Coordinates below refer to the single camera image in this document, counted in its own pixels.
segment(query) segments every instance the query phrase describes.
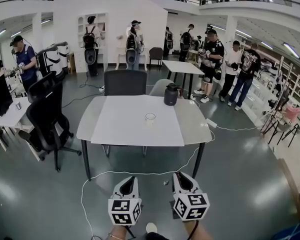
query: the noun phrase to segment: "white sneaker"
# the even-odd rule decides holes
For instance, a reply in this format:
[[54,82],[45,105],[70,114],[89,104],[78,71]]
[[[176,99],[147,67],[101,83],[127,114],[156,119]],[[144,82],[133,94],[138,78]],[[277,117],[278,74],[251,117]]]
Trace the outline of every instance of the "white sneaker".
[[105,86],[102,86],[101,88],[99,88],[99,92],[104,93],[105,92]]
[[203,95],[205,93],[202,89],[194,90],[193,92],[195,94],[200,94],[200,95]]
[[146,226],[145,226],[145,231],[149,234],[149,233],[158,233],[158,229],[157,226],[152,223],[149,222]]

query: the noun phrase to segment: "man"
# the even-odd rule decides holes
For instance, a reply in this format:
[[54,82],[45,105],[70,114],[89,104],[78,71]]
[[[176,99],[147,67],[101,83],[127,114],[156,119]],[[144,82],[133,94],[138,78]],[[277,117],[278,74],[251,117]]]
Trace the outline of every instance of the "man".
[[201,88],[195,90],[195,94],[204,95],[200,100],[202,103],[206,103],[210,100],[209,95],[213,87],[213,78],[216,74],[216,70],[221,67],[221,60],[224,57],[225,48],[218,39],[217,32],[214,29],[210,29],[207,32],[207,44],[203,48],[201,56],[200,70],[204,73]]
[[192,30],[195,28],[193,24],[190,24],[187,29],[181,33],[180,38],[180,56],[179,61],[185,62],[188,50],[190,49],[191,41],[194,39]]
[[24,64],[23,73],[21,75],[24,90],[28,92],[31,85],[37,82],[37,58],[34,49],[30,45],[24,44],[21,35],[16,35],[10,46],[13,46],[16,63]]
[[225,97],[234,83],[239,64],[241,63],[241,55],[240,43],[238,41],[234,41],[232,50],[224,58],[223,66],[225,69],[225,79],[223,88],[219,93],[219,99],[221,102],[225,102]]
[[239,97],[238,102],[236,103],[235,110],[238,111],[241,109],[242,103],[244,102],[247,93],[252,85],[254,80],[255,72],[258,72],[261,66],[261,59],[260,55],[256,52],[258,49],[258,44],[253,42],[251,44],[251,48],[245,50],[241,57],[241,72],[238,76],[238,80],[236,85],[232,91],[232,94],[229,98],[228,106],[231,106],[232,103],[235,101],[238,92],[240,91],[241,87],[241,95]]

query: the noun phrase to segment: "gray floor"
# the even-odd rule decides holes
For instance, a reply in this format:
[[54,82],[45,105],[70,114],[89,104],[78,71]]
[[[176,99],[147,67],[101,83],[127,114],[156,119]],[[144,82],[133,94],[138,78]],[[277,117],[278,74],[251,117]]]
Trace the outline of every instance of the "gray floor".
[[[168,74],[154,66],[148,71],[148,85]],[[96,94],[93,87],[79,88],[85,82],[84,73],[68,75],[64,80],[63,104],[74,98]],[[89,84],[103,85],[103,74],[89,79]],[[177,83],[182,83],[182,75]],[[200,81],[194,78],[194,87]],[[93,97],[76,100],[63,109],[76,133],[81,116]],[[217,98],[200,104],[206,118],[219,126],[238,129],[253,124],[243,111],[235,111]],[[215,141],[205,146],[197,181],[208,194],[210,209],[201,223],[216,240],[264,240],[277,231],[297,223],[295,206],[284,174],[268,145],[255,130],[227,131],[212,128]],[[81,207],[81,191],[86,173],[83,158],[63,152],[61,172],[54,170],[53,155],[37,162],[28,146],[19,138],[5,136],[8,151],[0,146],[0,240],[10,236],[14,240],[89,240],[91,231]],[[69,145],[81,149],[74,138]],[[174,171],[184,165],[196,145],[183,148],[113,147],[106,158],[100,145],[88,144],[92,175],[108,170],[141,173]],[[191,174],[192,159],[183,169]],[[108,173],[88,182],[83,202],[95,235],[106,238],[112,228],[108,216],[108,198],[114,186],[127,174]],[[172,219],[169,202],[173,200],[171,183],[163,184],[171,175],[138,176],[140,195],[144,205],[141,217],[132,231],[140,236],[146,224],[154,222],[158,232],[171,240],[187,239],[180,220]]]

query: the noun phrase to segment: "table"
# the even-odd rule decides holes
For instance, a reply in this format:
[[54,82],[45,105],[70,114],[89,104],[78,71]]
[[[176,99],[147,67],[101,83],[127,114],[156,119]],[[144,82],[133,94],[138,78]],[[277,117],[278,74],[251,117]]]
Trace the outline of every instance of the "table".
[[167,79],[170,79],[172,72],[175,73],[174,79],[173,79],[174,83],[177,80],[178,73],[184,73],[182,89],[185,88],[186,75],[190,74],[190,82],[189,82],[189,90],[188,90],[188,100],[190,100],[194,74],[203,75],[203,72],[200,69],[198,69],[195,65],[193,65],[189,62],[172,61],[172,60],[163,60],[162,62],[166,65],[166,67],[169,70]]
[[[106,100],[111,96],[101,96],[95,97],[91,103],[86,108],[76,133],[76,137],[81,140],[82,145],[82,153],[84,159],[85,172],[88,180],[91,180],[90,166],[89,166],[89,158],[88,158],[88,150],[87,150],[87,142],[92,141],[92,137],[98,123],[99,117],[102,113],[103,107],[106,103]],[[158,103],[163,103],[163,97],[157,97]],[[135,106],[126,106],[131,109],[131,111],[135,110]],[[183,144],[180,144],[180,147],[184,145],[191,144],[199,144],[199,149],[197,153],[197,158],[195,161],[195,166],[193,169],[192,177],[196,177],[198,172],[198,168],[200,165],[200,161],[203,155],[205,143],[212,140],[212,136],[209,130],[209,126],[206,122],[205,117],[201,113],[200,109],[197,107],[196,103],[192,100],[187,99],[178,99],[175,106],[173,106],[175,116],[177,118],[177,122],[179,124],[179,129],[181,132]],[[114,111],[114,113],[120,113],[120,109]]]
[[[12,103],[9,107],[9,109],[6,111],[6,113],[3,116],[0,116],[0,126],[1,127],[9,127],[9,128],[17,128],[21,130],[28,130],[30,131],[32,129],[32,125],[24,125],[22,124],[22,119],[26,116],[27,108],[30,106],[30,102],[28,101],[27,97],[19,97],[19,98],[13,98],[14,102],[20,102],[21,109],[18,110],[16,106]],[[3,141],[0,139],[0,144],[4,151],[7,151],[6,146],[4,145]],[[32,153],[36,157],[38,161],[40,161],[40,158],[37,154],[37,152],[29,145]]]
[[[126,47],[117,47],[116,48],[116,67],[115,70],[118,70],[120,65],[120,55],[126,56]],[[149,49],[144,48],[143,52],[140,54],[140,56],[144,56],[144,70],[147,71],[147,62],[149,61]]]

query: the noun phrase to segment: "ceiling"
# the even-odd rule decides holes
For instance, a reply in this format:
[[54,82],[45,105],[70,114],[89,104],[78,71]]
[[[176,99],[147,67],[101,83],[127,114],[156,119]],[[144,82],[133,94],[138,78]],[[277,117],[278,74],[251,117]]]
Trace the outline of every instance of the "ceiling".
[[[264,20],[246,17],[238,17],[237,19],[237,30],[240,30],[252,36],[253,40],[257,40],[259,42],[263,41],[264,43],[271,46],[275,52],[289,58],[290,60],[300,65],[300,61],[297,60],[283,46],[283,43],[289,44],[291,47],[293,47],[294,51],[300,57],[300,32]],[[227,17],[210,17],[209,23],[225,29],[227,24]]]
[[[28,31],[32,28],[32,18],[34,14],[26,14],[23,16],[17,16],[17,17],[11,17],[7,18],[5,20],[0,21],[0,32],[4,29],[6,31],[0,35],[0,43],[2,40],[9,38],[13,34],[19,32],[19,31]],[[53,13],[47,12],[42,13],[41,17],[42,21],[46,20],[52,20],[53,19]]]

